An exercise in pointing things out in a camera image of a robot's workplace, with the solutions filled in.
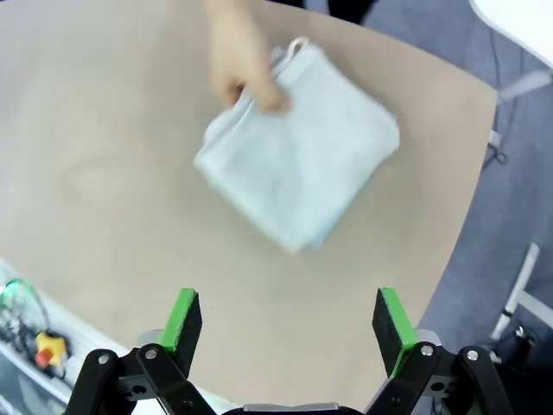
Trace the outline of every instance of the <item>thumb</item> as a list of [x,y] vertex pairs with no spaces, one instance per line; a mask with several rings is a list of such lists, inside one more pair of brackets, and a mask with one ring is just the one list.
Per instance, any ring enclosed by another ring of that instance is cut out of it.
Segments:
[[268,74],[252,79],[248,84],[248,90],[262,111],[285,113],[290,109],[289,97],[280,90]]

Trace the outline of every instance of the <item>gray floor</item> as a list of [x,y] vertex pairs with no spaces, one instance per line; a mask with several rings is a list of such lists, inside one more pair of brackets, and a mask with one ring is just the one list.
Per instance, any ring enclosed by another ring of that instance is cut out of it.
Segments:
[[[326,9],[323,0],[311,0],[308,5],[312,10]],[[490,29],[474,14],[468,0],[380,0],[365,25],[498,86]],[[494,33],[493,39],[499,85],[507,85],[521,72],[545,67],[502,35]],[[519,98],[505,137],[508,164],[492,163],[480,176],[454,254],[422,321],[451,351],[487,339],[531,240],[542,247],[542,255],[529,292],[553,307],[551,108],[551,86]],[[512,104],[499,108],[502,133],[511,110]],[[529,323],[544,339],[550,335],[531,316],[517,313],[515,317]]]

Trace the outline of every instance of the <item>person's leg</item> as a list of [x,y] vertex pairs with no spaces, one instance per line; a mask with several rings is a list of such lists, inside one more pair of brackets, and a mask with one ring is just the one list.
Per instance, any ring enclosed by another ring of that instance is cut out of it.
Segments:
[[304,0],[270,0],[273,3],[286,4],[287,6],[299,7],[300,9],[305,9]]
[[378,0],[328,0],[330,16],[362,24],[366,14]]

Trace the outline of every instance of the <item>human hand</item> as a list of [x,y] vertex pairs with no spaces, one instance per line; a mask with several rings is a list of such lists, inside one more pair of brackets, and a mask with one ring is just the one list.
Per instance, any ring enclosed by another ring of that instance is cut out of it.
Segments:
[[267,41],[246,8],[212,17],[211,71],[213,88],[226,107],[236,104],[247,87],[262,111],[289,110],[288,98],[270,77]]

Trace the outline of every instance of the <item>light blue fabric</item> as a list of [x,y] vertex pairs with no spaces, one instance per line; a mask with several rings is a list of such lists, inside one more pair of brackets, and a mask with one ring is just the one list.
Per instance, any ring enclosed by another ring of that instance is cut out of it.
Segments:
[[262,232],[298,252],[327,237],[397,149],[399,129],[307,40],[276,54],[273,76],[291,97],[290,114],[261,114],[244,93],[208,126],[194,164]]

